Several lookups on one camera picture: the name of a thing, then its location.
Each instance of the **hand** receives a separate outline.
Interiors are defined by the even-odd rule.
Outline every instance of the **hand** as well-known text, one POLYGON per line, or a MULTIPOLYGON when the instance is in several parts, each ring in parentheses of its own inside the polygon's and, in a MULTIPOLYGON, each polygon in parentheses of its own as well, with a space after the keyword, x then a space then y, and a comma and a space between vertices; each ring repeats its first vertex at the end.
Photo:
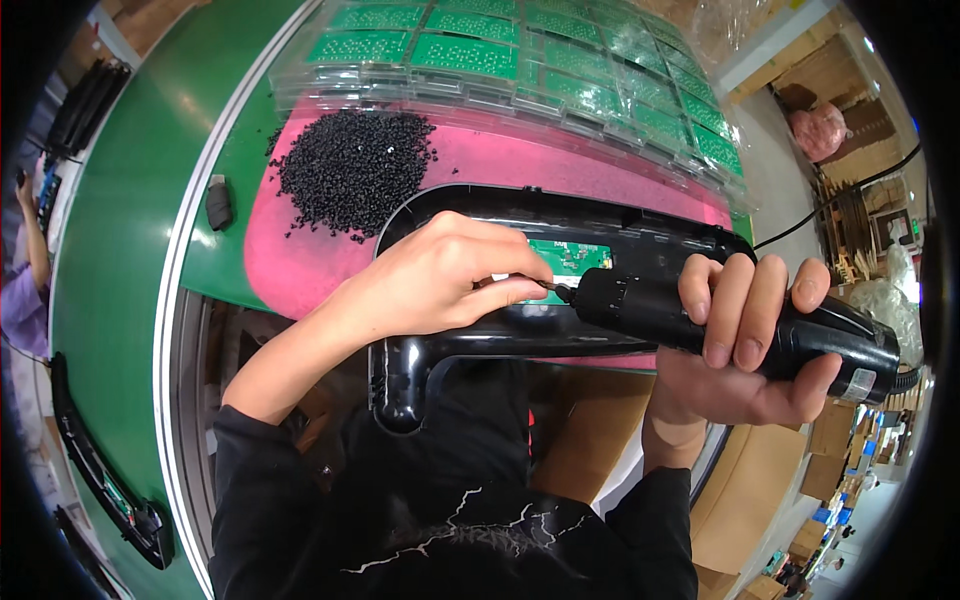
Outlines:
POLYGON ((36 207, 34 206, 34 178, 24 174, 23 185, 16 188, 16 198, 20 202, 20 206, 23 207, 24 214, 36 215, 36 207))
MULTIPOLYGON (((810 361, 792 382, 767 381, 754 372, 773 340, 787 280, 786 266, 772 254, 756 266, 745 254, 731 256, 725 265, 701 254, 687 259, 678 283, 680 298, 690 320, 707 326, 707 335, 703 356, 669 348, 657 352, 659 379, 676 402, 707 420, 726 424, 817 418, 840 371, 838 354, 810 361)), ((815 309, 827 295, 829 282, 827 267, 808 258, 790 292, 794 306, 803 313, 815 309)))
POLYGON ((372 342, 465 327, 502 306, 546 298, 532 279, 492 282, 493 274, 553 280, 521 231, 447 211, 345 281, 328 302, 354 315, 372 342))

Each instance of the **pink plastic bag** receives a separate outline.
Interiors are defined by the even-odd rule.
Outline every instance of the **pink plastic bag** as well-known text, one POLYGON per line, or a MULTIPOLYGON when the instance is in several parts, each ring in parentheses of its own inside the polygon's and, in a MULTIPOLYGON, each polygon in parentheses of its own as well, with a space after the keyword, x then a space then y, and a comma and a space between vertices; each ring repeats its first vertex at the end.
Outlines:
POLYGON ((797 143, 812 162, 835 153, 849 132, 843 113, 829 102, 811 111, 798 110, 789 120, 797 143))

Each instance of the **person in purple shirt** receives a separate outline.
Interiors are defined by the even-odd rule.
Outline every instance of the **person in purple shirt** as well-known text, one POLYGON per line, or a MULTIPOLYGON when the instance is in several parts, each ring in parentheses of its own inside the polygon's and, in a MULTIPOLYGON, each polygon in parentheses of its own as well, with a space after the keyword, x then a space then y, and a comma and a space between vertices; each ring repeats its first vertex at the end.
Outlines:
POLYGON ((11 346, 46 358, 50 353, 47 343, 50 257, 46 239, 36 222, 36 199, 29 175, 17 188, 16 198, 23 208, 27 262, 14 266, 4 275, 0 326, 11 346))

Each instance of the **lightning graphic on shirt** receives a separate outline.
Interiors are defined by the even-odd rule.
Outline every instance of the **lightning graphic on shirt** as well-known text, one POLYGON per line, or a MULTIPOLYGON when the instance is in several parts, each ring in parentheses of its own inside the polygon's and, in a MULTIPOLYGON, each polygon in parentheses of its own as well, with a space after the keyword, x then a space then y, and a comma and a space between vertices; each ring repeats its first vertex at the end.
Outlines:
POLYGON ((589 514, 585 514, 581 516, 580 520, 577 521, 577 523, 572 527, 567 527, 559 533, 552 534, 547 529, 546 524, 546 518, 551 516, 551 513, 536 513, 530 515, 531 519, 538 518, 540 520, 540 531, 544 536, 549 538, 549 541, 546 543, 536 539, 536 537, 533 535, 536 530, 531 530, 530 534, 526 534, 522 530, 517 529, 517 526, 520 523, 523 523, 527 520, 527 511, 529 511, 530 507, 533 506, 533 502, 530 502, 524 506, 517 519, 508 523, 478 525, 457 525, 454 523, 453 519, 459 516, 460 512, 464 510, 464 507, 467 506, 468 497, 472 494, 480 493, 482 490, 483 487, 481 486, 476 490, 465 491, 463 497, 460 499, 460 504, 457 506, 457 509, 446 519, 445 527, 435 527, 423 532, 423 534, 427 536, 425 541, 418 543, 415 546, 397 550, 397 552, 395 552, 390 558, 383 559, 381 561, 364 563, 355 569, 342 568, 340 570, 346 573, 363 573, 372 566, 391 563, 400 558, 406 552, 419 552, 423 556, 429 558, 430 555, 427 553, 427 547, 436 540, 453 540, 465 543, 485 543, 494 549, 499 549, 504 552, 513 550, 514 558, 519 558, 520 554, 522 552, 526 552, 527 550, 542 550, 549 552, 550 547, 557 542, 557 539, 560 536, 578 529, 584 524, 584 521, 589 516, 589 514))

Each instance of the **electric screwdriver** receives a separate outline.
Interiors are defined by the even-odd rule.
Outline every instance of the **electric screwdriver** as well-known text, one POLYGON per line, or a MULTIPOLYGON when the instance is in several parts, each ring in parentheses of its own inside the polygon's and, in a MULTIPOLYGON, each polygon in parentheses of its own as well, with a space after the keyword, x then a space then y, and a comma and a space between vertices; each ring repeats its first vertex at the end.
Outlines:
MULTIPOLYGON (((616 269, 588 269, 576 288, 547 284, 570 304, 581 321, 669 348, 703 353, 706 329, 684 310, 677 280, 629 275, 616 269)), ((827 297, 809 314, 789 294, 773 342, 757 372, 791 381, 810 360, 829 352, 843 358, 828 394, 879 404, 905 390, 898 377, 900 345, 893 329, 844 302, 827 297)))

